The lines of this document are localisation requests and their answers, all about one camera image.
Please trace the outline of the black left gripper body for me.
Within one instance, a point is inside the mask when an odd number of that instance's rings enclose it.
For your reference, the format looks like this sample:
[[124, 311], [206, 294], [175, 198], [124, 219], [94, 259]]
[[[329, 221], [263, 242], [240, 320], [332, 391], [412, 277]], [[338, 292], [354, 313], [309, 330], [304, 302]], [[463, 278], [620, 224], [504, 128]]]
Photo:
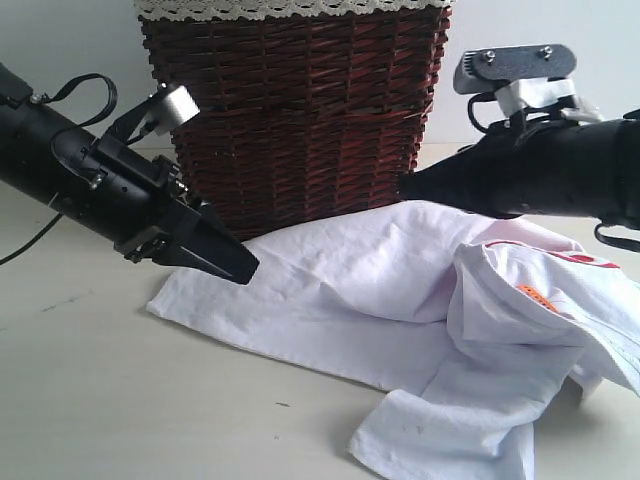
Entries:
[[199, 214], [184, 199], [187, 187], [173, 161], [163, 155], [149, 160], [106, 135], [89, 158], [97, 166], [89, 184], [92, 216], [118, 253], [134, 263], [157, 263], [170, 242], [185, 243]]

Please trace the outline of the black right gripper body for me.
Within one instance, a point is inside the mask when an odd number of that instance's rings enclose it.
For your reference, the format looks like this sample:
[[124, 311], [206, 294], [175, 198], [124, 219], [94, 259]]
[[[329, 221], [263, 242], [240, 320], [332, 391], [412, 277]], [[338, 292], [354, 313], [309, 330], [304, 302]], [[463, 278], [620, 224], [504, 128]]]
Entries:
[[623, 120], [544, 127], [471, 162], [470, 209], [494, 218], [583, 218], [622, 213], [618, 141]]

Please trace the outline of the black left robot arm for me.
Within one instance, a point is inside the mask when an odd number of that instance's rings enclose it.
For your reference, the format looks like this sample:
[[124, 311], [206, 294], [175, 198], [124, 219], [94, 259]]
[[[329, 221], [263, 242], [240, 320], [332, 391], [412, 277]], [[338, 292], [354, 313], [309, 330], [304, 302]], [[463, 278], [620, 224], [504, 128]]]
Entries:
[[7, 67], [1, 69], [1, 180], [108, 239], [132, 263], [150, 260], [186, 267], [246, 285], [259, 261], [219, 220], [213, 206], [187, 187], [178, 166], [158, 155], [147, 160], [132, 145], [163, 135], [200, 110], [188, 90], [161, 84], [117, 118], [101, 137], [88, 127], [115, 109], [111, 79], [106, 105], [76, 124], [51, 105], [91, 73], [68, 81], [54, 96], [38, 95]]

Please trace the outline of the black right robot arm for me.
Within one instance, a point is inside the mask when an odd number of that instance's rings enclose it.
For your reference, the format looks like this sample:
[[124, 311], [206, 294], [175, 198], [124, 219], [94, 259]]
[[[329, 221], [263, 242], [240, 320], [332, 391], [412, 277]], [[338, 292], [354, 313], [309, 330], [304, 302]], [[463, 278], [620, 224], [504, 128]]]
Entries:
[[636, 228], [639, 122], [495, 127], [478, 143], [402, 176], [399, 194], [496, 219], [567, 216]]

